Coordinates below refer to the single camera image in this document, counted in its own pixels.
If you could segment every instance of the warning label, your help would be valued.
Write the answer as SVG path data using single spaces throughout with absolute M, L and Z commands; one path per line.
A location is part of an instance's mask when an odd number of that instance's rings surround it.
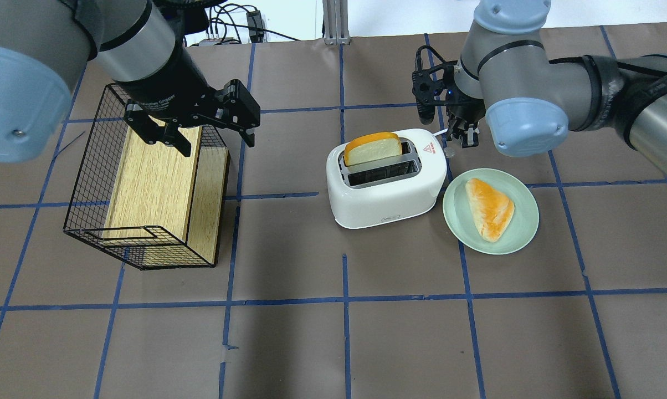
M 427 144 L 427 147 L 422 149 L 422 151 L 432 152 L 432 154 L 437 154 L 437 151 L 434 149 L 434 143 Z

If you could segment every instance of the robotic arm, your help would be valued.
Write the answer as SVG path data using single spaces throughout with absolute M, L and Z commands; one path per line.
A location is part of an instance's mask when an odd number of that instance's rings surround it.
M 7 30 L 19 26 L 27 34 Z M 189 156 L 177 128 L 212 124 L 254 145 L 260 106 L 236 79 L 210 88 L 151 0 L 11 0 L 0 2 L 0 162 L 43 151 L 93 58 L 133 99 L 124 120 L 146 143 Z
M 667 55 L 548 61 L 538 30 L 550 5 L 482 0 L 459 61 L 422 46 L 412 74 L 420 121 L 432 122 L 434 107 L 446 106 L 447 140 L 470 147 L 486 116 L 496 149 L 515 157 L 553 149 L 569 130 L 610 126 L 667 174 Z M 424 70 L 425 48 L 442 63 Z M 435 71 L 441 80 L 432 79 Z M 440 94 L 444 100 L 435 99 Z

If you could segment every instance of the white toaster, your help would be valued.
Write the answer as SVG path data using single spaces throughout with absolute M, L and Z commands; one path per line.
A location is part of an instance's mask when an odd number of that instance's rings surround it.
M 346 144 L 326 159 L 329 202 L 336 222 L 362 229 L 415 217 L 432 209 L 447 174 L 442 145 L 425 129 L 393 132 L 402 155 L 347 167 Z

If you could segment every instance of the plate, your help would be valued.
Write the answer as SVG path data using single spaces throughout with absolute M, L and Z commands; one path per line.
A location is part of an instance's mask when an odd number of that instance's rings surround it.
M 466 195 L 466 182 L 473 177 L 484 180 L 508 195 L 516 209 L 501 238 L 495 243 L 481 238 Z M 538 232 L 540 215 L 535 197 L 521 180 L 496 169 L 473 169 L 458 175 L 447 187 L 442 201 L 444 219 L 452 233 L 467 247 L 491 255 L 513 253 L 528 245 Z

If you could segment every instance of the wire basket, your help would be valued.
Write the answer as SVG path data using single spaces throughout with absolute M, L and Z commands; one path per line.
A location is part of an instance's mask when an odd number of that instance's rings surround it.
M 118 85 L 105 86 L 75 181 L 63 232 L 140 270 L 215 267 L 215 261 L 207 261 L 161 226 L 105 228 L 128 134 L 129 126 L 122 120 L 128 100 L 129 96 Z M 213 126 L 203 126 L 200 149 L 204 147 L 225 147 Z M 113 230 L 123 232 L 119 232 L 119 238 L 108 238 L 115 234 L 106 232 Z

